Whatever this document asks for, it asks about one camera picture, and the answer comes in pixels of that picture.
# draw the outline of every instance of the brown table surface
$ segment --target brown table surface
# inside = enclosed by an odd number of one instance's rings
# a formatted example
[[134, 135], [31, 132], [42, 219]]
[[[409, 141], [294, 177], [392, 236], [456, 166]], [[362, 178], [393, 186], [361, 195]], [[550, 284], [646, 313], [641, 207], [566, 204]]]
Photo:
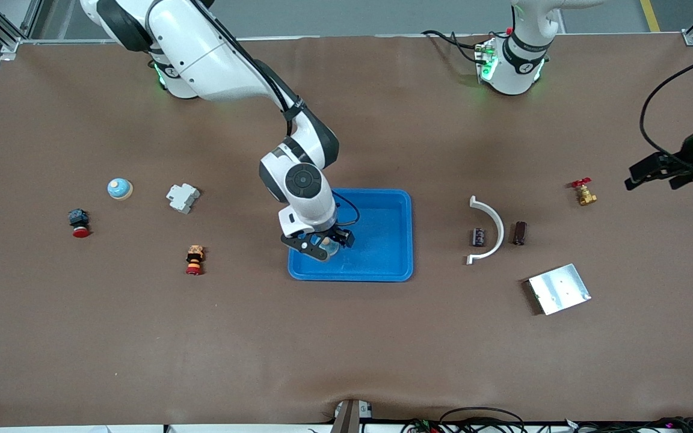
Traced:
[[[644, 98], [693, 63], [681, 36], [559, 37], [517, 97], [425, 38], [247, 47], [338, 134], [333, 186], [413, 197], [412, 278], [288, 275], [257, 176], [284, 134], [271, 102], [174, 99], [118, 46], [22, 46], [0, 66], [0, 425], [320, 422], [344, 398], [377, 417], [693, 416], [693, 186], [622, 183], [651, 153]], [[647, 128], [672, 150], [693, 132], [693, 72]], [[121, 203], [116, 176], [135, 186]], [[565, 185], [585, 176], [599, 202], [580, 207]], [[165, 199], [183, 182], [203, 190], [188, 216]], [[464, 266], [492, 227], [472, 194], [528, 244]], [[537, 315], [521, 281], [567, 263], [592, 301]]]

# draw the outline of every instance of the blue tray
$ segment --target blue tray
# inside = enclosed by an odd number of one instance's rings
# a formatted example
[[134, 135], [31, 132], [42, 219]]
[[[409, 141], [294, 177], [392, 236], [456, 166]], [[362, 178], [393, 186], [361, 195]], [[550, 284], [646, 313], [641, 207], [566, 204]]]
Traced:
[[[335, 189], [360, 209], [360, 221], [346, 229], [354, 246], [341, 248], [327, 262], [294, 250], [288, 272], [297, 280], [400, 282], [413, 273], [413, 225], [410, 195], [401, 189]], [[339, 221], [354, 219], [351, 206], [334, 196]]]

